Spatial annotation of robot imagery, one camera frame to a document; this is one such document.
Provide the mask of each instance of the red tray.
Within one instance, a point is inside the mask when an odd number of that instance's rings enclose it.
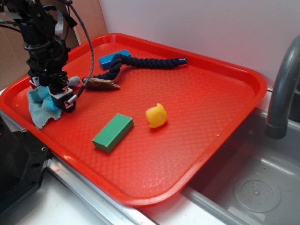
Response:
[[[155,204],[179,192],[266,93],[259,73],[230,63],[123,34],[99,36],[92,42],[95,75],[103,73],[97,58],[123,49],[138,58],[187,57],[188,64],[170,70],[123,66],[115,79],[120,90],[86,90],[72,113],[48,121],[41,130],[28,110],[28,76],[2,93],[0,107],[124,204]],[[69,77],[87,76],[87,43],[71,51],[64,70]],[[165,107],[168,121],[151,129],[145,111],[157,103]],[[117,113],[133,118],[135,125],[108,154],[96,149],[92,139]]]

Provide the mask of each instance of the sink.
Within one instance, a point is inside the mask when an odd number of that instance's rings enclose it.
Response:
[[[266,116],[255,109],[183,191],[226,224],[299,224],[300,124],[273,140]]]

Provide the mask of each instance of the gray faucet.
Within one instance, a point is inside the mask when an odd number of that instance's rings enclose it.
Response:
[[[287,50],[275,81],[265,129],[268,137],[285,137],[288,119],[300,122],[299,78],[300,35]]]

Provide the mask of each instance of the light blue rag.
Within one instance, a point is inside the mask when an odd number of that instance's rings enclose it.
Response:
[[[38,86],[28,91],[29,111],[33,123],[41,129],[50,118],[61,117],[62,110],[55,107],[47,87]]]

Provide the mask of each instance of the green sponge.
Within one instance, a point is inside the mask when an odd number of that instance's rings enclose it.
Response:
[[[94,146],[111,152],[119,141],[133,127],[133,120],[128,116],[117,114],[93,139]]]

